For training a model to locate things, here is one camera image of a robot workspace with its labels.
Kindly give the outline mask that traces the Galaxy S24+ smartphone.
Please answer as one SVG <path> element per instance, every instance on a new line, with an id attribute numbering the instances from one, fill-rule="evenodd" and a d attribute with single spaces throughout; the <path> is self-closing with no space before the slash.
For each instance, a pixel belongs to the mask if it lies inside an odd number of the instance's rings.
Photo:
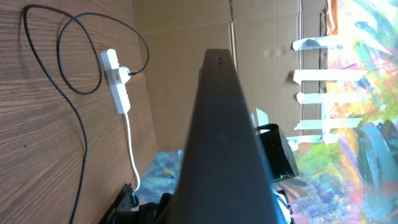
<path id="1" fill-rule="evenodd" d="M 157 222 L 282 221 L 231 53 L 208 49 L 178 186 Z"/>

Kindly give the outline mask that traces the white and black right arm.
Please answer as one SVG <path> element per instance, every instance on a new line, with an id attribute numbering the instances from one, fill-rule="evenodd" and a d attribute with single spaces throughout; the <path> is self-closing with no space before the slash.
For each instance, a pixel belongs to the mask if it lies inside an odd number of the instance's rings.
<path id="1" fill-rule="evenodd" d="M 272 172 L 272 183 L 292 179 L 299 175 L 288 140 L 277 124 L 265 124 L 254 128 L 260 137 Z M 282 223 L 295 224 L 292 217 L 293 210 L 289 204 L 287 193 L 284 189 L 272 190 L 277 204 L 282 212 Z"/>

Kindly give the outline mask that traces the white charger plug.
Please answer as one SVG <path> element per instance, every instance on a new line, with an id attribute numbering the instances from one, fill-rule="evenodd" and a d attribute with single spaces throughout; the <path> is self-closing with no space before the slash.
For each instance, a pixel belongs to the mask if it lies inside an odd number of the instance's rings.
<path id="1" fill-rule="evenodd" d="M 118 67 L 111 70 L 111 77 L 108 78 L 112 85 L 125 85 L 131 78 L 130 70 L 127 67 Z"/>

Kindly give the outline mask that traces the white power strip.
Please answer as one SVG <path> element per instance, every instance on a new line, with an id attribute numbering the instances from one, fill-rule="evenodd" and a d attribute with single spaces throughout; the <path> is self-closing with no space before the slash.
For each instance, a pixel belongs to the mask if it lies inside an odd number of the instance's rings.
<path id="1" fill-rule="evenodd" d="M 117 112 L 127 113 L 130 101 L 126 90 L 126 83 L 130 80 L 130 70 L 119 65 L 118 57 L 114 49 L 102 50 L 100 56 L 103 62 L 106 78 L 114 98 Z"/>

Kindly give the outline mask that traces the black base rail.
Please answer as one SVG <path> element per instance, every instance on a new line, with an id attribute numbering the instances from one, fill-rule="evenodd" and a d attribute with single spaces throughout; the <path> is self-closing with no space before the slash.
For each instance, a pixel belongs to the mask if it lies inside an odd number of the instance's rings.
<path id="1" fill-rule="evenodd" d="M 132 184 L 125 184 L 99 221 L 99 224 L 111 223 L 116 212 L 131 212 L 138 206 L 139 197 L 133 190 Z"/>

